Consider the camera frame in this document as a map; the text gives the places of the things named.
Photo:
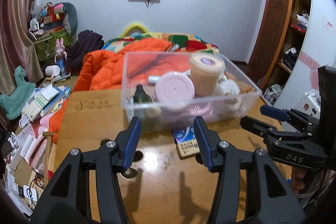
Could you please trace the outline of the person's hand on gripper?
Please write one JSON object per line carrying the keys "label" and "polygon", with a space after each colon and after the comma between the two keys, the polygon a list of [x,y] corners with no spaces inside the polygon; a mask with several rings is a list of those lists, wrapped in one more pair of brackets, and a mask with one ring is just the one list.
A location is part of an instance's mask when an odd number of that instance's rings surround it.
{"label": "person's hand on gripper", "polygon": [[305,184],[303,183],[303,178],[306,175],[306,171],[293,167],[291,169],[291,182],[290,188],[293,193],[297,196],[300,190],[303,190]]}

